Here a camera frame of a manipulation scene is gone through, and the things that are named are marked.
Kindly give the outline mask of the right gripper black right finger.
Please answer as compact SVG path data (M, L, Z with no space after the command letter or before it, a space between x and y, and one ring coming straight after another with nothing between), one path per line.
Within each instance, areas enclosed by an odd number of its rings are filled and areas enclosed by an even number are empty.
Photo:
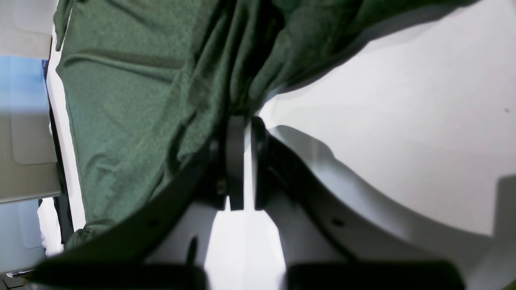
M344 165L330 188L259 117L254 196L276 224L287 290L465 290L493 241L420 216Z

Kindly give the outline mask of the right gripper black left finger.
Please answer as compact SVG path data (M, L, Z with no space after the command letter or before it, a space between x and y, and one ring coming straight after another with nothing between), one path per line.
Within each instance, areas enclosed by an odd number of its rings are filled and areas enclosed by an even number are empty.
M39 264L28 290L206 290L214 218L244 208L246 120L223 120L175 179L122 223Z

